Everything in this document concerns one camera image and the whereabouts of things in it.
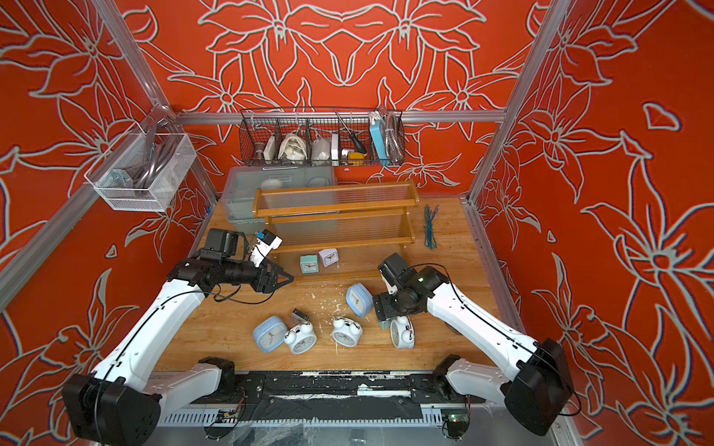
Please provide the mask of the blue rounded alarm clock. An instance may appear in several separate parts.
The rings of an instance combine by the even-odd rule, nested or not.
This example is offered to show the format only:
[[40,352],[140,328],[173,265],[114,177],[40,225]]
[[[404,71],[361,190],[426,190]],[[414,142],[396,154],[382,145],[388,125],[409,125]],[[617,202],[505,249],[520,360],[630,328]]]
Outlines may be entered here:
[[360,318],[366,317],[373,310],[373,295],[363,284],[354,284],[346,292],[346,303],[354,314]]
[[253,339],[260,351],[271,353],[284,344],[288,329],[278,316],[271,316],[260,323],[253,331]]

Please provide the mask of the lilac square alarm clock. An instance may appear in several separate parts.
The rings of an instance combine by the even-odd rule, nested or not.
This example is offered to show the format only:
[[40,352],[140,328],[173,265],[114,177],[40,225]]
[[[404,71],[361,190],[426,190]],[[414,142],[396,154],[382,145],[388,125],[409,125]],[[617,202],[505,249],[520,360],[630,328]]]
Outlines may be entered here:
[[337,264],[340,261],[336,248],[326,248],[318,252],[319,260],[325,268]]

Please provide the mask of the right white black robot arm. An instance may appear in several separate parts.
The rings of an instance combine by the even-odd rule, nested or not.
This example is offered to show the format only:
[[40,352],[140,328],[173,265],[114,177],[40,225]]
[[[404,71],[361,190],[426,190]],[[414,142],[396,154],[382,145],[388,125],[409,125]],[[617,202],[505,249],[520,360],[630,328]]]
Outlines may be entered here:
[[464,336],[501,373],[489,378],[464,359],[444,361],[444,379],[457,394],[502,404],[525,429],[545,436],[574,395],[574,383],[560,343],[542,342],[502,323],[454,284],[446,267],[409,266],[398,254],[377,268],[386,292],[374,295],[379,321],[427,313]]

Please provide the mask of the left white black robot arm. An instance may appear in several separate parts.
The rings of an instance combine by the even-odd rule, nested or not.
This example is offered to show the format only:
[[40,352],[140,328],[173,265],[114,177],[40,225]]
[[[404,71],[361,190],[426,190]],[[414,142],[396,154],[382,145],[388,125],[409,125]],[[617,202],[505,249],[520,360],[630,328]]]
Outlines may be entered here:
[[165,384],[151,379],[180,327],[217,286],[247,285],[272,295],[293,276],[270,260],[282,239],[263,230],[253,241],[243,232],[212,229],[206,245],[167,275],[154,302],[112,352],[91,372],[74,374],[61,399],[77,438],[102,445],[143,445],[163,417],[209,395],[238,392],[234,363],[206,358]]

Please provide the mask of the wooden two-tier shelf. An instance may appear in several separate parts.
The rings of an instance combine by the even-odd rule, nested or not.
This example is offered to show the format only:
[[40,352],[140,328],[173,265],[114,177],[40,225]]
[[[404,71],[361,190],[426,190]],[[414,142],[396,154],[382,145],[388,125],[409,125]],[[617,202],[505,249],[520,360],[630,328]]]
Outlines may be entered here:
[[[410,212],[419,206],[414,182],[258,191],[254,216],[283,239],[271,257],[297,278],[374,271],[415,242]],[[318,252],[336,248],[340,261],[325,268]],[[302,274],[299,258],[316,255],[318,273]]]

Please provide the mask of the white twin-bell clock right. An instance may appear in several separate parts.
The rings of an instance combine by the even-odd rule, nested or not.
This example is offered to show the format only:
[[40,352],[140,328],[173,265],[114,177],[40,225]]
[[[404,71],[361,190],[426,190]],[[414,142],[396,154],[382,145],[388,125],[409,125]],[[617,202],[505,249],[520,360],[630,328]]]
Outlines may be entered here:
[[415,328],[407,316],[398,316],[390,320],[390,336],[396,349],[414,349],[416,345]]

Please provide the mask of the white twin-bell clock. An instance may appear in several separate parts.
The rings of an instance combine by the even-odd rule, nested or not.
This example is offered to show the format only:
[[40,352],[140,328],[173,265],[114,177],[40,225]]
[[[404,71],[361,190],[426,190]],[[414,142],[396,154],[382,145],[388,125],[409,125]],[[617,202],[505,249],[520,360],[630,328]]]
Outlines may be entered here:
[[332,339],[346,348],[354,348],[358,345],[363,334],[362,325],[350,318],[338,317],[333,320]]
[[398,316],[390,320],[390,336],[396,349],[414,349],[416,345],[415,328],[407,316]]
[[284,343],[294,355],[303,354],[312,349],[317,343],[312,323],[301,323],[288,330],[284,335]]

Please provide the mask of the white twin-bell clock left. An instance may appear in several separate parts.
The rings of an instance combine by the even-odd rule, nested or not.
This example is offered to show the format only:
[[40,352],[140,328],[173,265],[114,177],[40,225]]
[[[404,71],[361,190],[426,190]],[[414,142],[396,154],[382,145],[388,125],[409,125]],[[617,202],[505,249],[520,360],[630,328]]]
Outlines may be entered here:
[[317,343],[312,323],[301,323],[288,330],[284,335],[284,343],[294,355],[303,354],[312,349]]

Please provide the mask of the white twin-bell clock middle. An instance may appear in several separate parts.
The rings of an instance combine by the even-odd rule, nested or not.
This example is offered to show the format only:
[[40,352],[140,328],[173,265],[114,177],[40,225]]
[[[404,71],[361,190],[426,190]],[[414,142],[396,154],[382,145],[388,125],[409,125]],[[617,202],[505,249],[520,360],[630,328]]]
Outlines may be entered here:
[[332,339],[346,348],[354,348],[358,345],[363,334],[362,325],[350,318],[338,317],[333,320]]

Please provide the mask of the clear plastic storage bin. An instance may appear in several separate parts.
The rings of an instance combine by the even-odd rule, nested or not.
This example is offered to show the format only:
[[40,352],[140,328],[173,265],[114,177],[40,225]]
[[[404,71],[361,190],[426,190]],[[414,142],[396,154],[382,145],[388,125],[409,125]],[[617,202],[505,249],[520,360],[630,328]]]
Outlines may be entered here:
[[335,186],[332,167],[233,167],[225,184],[223,202],[227,220],[247,235],[265,228],[265,220],[253,215],[258,189],[262,191]]

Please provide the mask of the white cloth in basket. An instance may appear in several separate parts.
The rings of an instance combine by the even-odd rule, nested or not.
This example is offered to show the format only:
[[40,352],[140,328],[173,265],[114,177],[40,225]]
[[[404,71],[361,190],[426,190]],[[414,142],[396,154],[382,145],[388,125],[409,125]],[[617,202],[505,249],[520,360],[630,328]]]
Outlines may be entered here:
[[309,157],[309,147],[305,139],[295,133],[290,133],[283,138],[278,151],[280,161],[304,162]]

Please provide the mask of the blue box in basket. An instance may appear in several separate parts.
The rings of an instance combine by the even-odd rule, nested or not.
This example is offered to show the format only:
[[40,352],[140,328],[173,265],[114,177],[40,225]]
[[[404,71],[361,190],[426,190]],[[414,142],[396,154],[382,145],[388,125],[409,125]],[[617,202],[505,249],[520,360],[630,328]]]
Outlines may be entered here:
[[369,119],[369,131],[375,146],[375,152],[377,154],[377,159],[379,159],[381,165],[386,167],[389,164],[389,158],[386,150],[385,143],[385,118],[378,111],[370,112],[368,115]]

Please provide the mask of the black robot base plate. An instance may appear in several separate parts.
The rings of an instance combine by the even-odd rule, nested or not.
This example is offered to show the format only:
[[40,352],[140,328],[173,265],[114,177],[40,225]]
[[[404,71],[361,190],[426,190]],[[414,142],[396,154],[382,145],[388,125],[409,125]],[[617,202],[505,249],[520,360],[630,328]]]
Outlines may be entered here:
[[450,411],[466,414],[485,400],[463,396],[433,373],[389,371],[250,372],[235,389],[199,398],[241,422],[426,422]]

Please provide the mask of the white mesh wall basket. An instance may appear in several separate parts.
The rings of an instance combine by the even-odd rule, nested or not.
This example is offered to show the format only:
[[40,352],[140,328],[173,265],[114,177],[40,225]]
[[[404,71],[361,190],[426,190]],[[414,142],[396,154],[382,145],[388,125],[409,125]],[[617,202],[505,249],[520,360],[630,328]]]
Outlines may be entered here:
[[85,172],[115,211],[165,212],[187,177],[196,151],[185,133],[130,126]]

